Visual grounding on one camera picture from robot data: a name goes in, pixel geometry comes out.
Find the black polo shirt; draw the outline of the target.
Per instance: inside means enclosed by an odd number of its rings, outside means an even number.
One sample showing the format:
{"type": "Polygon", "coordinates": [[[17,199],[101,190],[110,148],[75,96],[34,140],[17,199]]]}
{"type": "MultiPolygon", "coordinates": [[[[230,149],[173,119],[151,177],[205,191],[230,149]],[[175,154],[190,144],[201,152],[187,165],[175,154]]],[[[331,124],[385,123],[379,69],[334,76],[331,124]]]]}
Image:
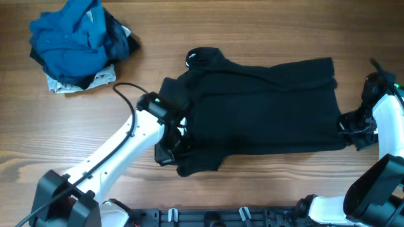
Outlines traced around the black polo shirt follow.
{"type": "Polygon", "coordinates": [[[190,50],[187,71],[165,78],[160,96],[182,108],[181,177],[216,171],[231,155],[333,151],[339,135],[337,83],[329,57],[272,67],[236,64],[213,47],[190,50]]]}

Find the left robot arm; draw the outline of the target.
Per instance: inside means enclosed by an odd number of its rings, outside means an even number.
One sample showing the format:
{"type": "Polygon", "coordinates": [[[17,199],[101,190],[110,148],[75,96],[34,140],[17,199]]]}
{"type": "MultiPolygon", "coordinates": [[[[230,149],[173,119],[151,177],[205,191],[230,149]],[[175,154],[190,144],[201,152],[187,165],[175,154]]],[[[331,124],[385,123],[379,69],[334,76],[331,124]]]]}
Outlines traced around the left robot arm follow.
{"type": "Polygon", "coordinates": [[[30,226],[124,226],[129,212],[105,196],[129,165],[148,148],[169,138],[182,114],[161,108],[137,109],[86,160],[60,175],[49,170],[39,180],[30,226]]]}

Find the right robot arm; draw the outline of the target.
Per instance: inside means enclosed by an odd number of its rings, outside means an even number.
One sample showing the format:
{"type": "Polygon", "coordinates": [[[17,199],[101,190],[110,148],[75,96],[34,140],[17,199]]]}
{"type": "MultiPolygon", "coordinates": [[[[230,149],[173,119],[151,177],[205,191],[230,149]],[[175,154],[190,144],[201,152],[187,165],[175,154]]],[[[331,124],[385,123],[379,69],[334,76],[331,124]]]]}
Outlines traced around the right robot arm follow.
{"type": "Polygon", "coordinates": [[[363,95],[361,106],[376,122],[378,162],[344,196],[300,200],[295,226],[403,226],[403,199],[393,195],[403,184],[403,98],[363,95]]]}

